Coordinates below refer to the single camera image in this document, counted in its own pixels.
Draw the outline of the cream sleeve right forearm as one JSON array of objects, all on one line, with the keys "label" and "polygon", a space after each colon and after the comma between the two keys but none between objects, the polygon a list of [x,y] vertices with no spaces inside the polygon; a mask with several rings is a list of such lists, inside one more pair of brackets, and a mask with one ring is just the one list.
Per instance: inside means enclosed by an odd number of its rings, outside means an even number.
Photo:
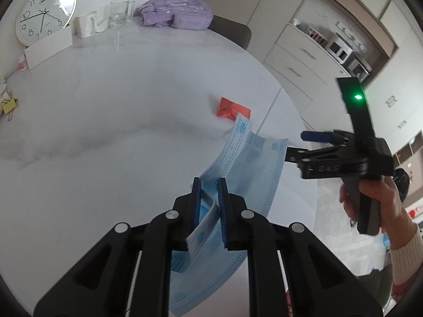
[{"label": "cream sleeve right forearm", "polygon": [[423,248],[422,235],[419,228],[412,239],[398,249],[390,250],[393,269],[393,282],[395,286],[403,286],[422,267]]}]

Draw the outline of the right hand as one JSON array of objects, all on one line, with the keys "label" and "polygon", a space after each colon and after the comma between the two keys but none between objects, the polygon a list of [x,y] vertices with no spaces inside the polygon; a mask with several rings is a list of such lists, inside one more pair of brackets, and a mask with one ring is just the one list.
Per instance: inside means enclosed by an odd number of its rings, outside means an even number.
[{"label": "right hand", "polygon": [[380,202],[381,228],[389,236],[391,249],[407,245],[417,232],[399,198],[394,181],[385,177],[382,181],[362,180],[358,188],[364,195]]}]

